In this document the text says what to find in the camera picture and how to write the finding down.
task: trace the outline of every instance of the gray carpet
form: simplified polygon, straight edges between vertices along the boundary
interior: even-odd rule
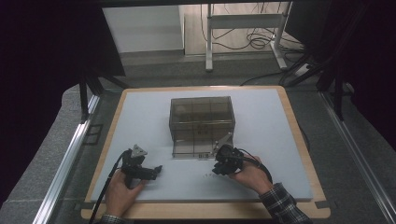
[[[276,61],[269,56],[260,59],[222,60],[214,62],[214,71],[205,72],[203,60],[198,62],[125,65],[127,77],[120,79],[137,88],[240,85],[244,81],[278,72]],[[281,75],[252,80],[248,84],[276,85]],[[295,88],[287,89],[297,120],[307,135],[310,155],[319,181],[332,209],[327,219],[315,223],[386,223],[374,197],[367,188],[354,161],[315,89],[312,77]],[[120,99],[121,89],[102,80],[106,91],[92,118],[93,128],[102,128],[100,137],[86,137],[64,190],[49,223],[87,223],[80,217],[80,207],[91,183],[109,125]],[[63,107],[49,135],[37,152],[18,186],[0,211],[0,223],[32,223],[80,118],[78,88],[64,94]],[[356,111],[346,98],[346,121],[378,178],[396,199],[396,178],[393,171],[396,155],[375,129]],[[169,223],[171,221],[136,221],[135,223]],[[207,220],[205,223],[225,223]],[[227,223],[265,223],[262,221],[227,220]]]

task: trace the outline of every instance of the white wall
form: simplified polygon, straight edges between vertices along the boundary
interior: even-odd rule
[[[119,53],[183,49],[179,6],[103,9]]]

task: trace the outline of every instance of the hand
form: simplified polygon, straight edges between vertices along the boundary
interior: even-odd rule
[[[259,157],[252,158],[248,155],[245,155],[245,157],[256,159],[259,162],[261,162]],[[255,164],[248,161],[244,161],[241,171],[234,174],[230,174],[228,175],[228,177],[236,180],[237,182],[239,182],[240,184],[244,185],[249,189],[253,189],[259,195],[268,192],[270,189],[274,187],[271,184],[271,182],[268,180],[268,177],[265,174],[265,172],[259,167],[257,167]]]
[[[124,179],[125,173],[117,171],[110,180],[106,191],[106,214],[108,215],[122,217],[147,183],[147,180],[141,180],[134,189],[127,189]]]

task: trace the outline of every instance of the wooden board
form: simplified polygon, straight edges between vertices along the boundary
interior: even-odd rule
[[[324,199],[324,195],[323,195],[323,192],[322,192],[322,190],[320,188],[320,184],[318,182],[318,177],[316,176],[315,170],[313,169],[312,161],[310,160],[309,155],[307,154],[307,150],[306,150],[306,147],[304,145],[304,140],[301,137],[301,133],[300,133],[300,131],[298,129],[298,125],[297,125],[297,123],[295,121],[295,117],[292,114],[292,110],[291,110],[290,103],[289,103],[289,100],[287,98],[287,95],[286,95],[285,91],[282,88],[280,88],[280,87],[243,87],[243,88],[241,88],[241,87],[221,87],[221,88],[219,88],[219,87],[203,87],[203,88],[143,89],[143,90],[127,90],[127,91],[125,91],[123,93],[123,95],[121,96],[120,104],[119,104],[118,110],[116,112],[115,118],[113,119],[111,130],[110,130],[110,132],[108,134],[108,137],[107,137],[107,140],[106,140],[106,144],[105,144],[105,147],[104,147],[104,151],[102,153],[100,161],[98,162],[98,167],[96,169],[96,173],[95,173],[95,175],[94,175],[94,177],[92,179],[92,184],[91,184],[91,187],[90,187],[90,191],[89,191],[89,193],[87,195],[87,201],[89,201],[91,199],[94,184],[96,183],[96,180],[98,179],[98,176],[102,172],[102,168],[103,168],[103,164],[105,163],[105,158],[106,158],[107,152],[111,148],[111,140],[114,137],[114,133],[117,132],[117,130],[116,130],[117,129],[117,127],[116,127],[117,125],[116,124],[119,122],[120,117],[122,117],[121,116],[122,107],[123,107],[123,105],[125,103],[125,99],[127,98],[128,94],[130,94],[131,92],[132,93],[135,92],[136,94],[138,94],[139,92],[154,92],[154,91],[156,91],[157,93],[158,93],[158,91],[162,91],[162,93],[165,94],[167,92],[169,93],[169,92],[180,91],[180,96],[184,96],[183,92],[191,92],[191,91],[197,91],[197,92],[208,92],[208,91],[223,91],[223,92],[232,91],[232,92],[234,92],[234,91],[239,91],[239,92],[242,92],[242,91],[247,91],[247,90],[251,90],[251,91],[276,90],[277,94],[279,95],[281,106],[283,106],[284,111],[286,112],[285,116],[286,116],[286,120],[289,122],[289,125],[290,125],[291,138],[293,138],[293,141],[295,142],[295,145],[298,148],[298,150],[297,150],[297,158],[298,158],[298,155],[300,155],[301,161],[303,162],[302,165],[304,166],[304,169],[306,170],[306,174],[307,174],[308,179],[309,179],[309,185],[310,185],[310,187],[312,189],[312,199],[309,200],[309,203],[305,202],[305,203],[299,203],[299,204],[303,204],[302,207],[307,207],[311,211],[316,211],[315,214],[311,214],[312,215],[311,217],[315,217],[315,216],[326,217],[326,216],[328,216],[330,214],[330,209],[316,209],[316,207],[315,207],[314,202],[324,201],[325,200]],[[275,175],[274,175],[274,178],[275,178],[275,182],[277,182],[277,180],[279,180],[279,179],[277,179],[278,177],[276,177]],[[257,198],[257,195],[255,195],[255,193],[253,193],[251,196]],[[224,216],[224,217],[235,217],[235,216],[239,217],[239,218],[244,218],[244,217],[245,218],[268,217],[268,214],[266,212],[263,212],[265,210],[265,208],[262,208],[262,206],[259,206],[257,204],[253,205],[255,203],[213,203],[213,201],[214,201],[213,199],[211,200],[210,203],[208,203],[210,200],[209,201],[206,200],[206,203],[191,203],[191,198],[189,198],[187,201],[189,203],[165,203],[165,202],[161,202],[161,203],[137,203],[134,206],[134,210],[131,211],[131,216],[133,216],[134,218],[183,218],[181,216],[179,210],[180,209],[185,210],[186,208],[190,208],[190,209],[188,209],[190,212],[184,211],[184,214],[186,214],[186,212],[187,212],[187,216],[189,216],[188,218],[195,218],[197,216],[196,216],[196,214],[195,215],[193,214],[194,210],[195,211],[196,211],[196,209],[206,210],[206,208],[210,207],[211,204],[213,204],[213,206],[216,206],[216,207],[217,206],[228,207],[228,206],[230,206],[229,204],[234,204],[234,205],[242,204],[243,207],[245,207],[245,208],[249,207],[249,206],[258,206],[257,208],[260,210],[260,213],[256,214],[256,213],[253,212],[254,214],[256,214],[256,215],[253,216],[251,214],[252,211],[248,212],[248,211],[246,211],[245,208],[243,208],[243,209],[239,208],[238,212],[229,211],[230,214],[228,214],[227,216]],[[221,198],[216,198],[215,201],[216,202],[223,202],[224,200],[222,200]],[[173,207],[173,206],[175,206],[175,207],[180,206],[180,207],[175,212],[166,211],[165,213],[163,213],[163,211],[164,211],[163,209],[164,208],[162,207],[162,205],[165,205],[165,204],[166,204],[166,207],[167,207],[166,210],[169,207]],[[152,206],[156,207],[157,205],[160,206],[161,209],[162,209],[162,210],[161,209],[156,209],[155,213],[157,214],[157,216],[153,215],[152,213],[150,213],[150,215],[148,217],[145,217],[144,208],[145,207],[149,208],[149,207],[152,207]],[[82,212],[82,215],[84,217],[87,217],[88,214],[87,214],[87,211],[85,211],[85,212],[83,211]],[[214,212],[213,212],[212,215],[214,217],[223,217],[221,214],[214,213]]]

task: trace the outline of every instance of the transparent plastic box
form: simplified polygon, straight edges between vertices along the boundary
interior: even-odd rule
[[[174,158],[212,158],[216,141],[233,133],[234,127],[230,96],[171,100],[169,128]]]

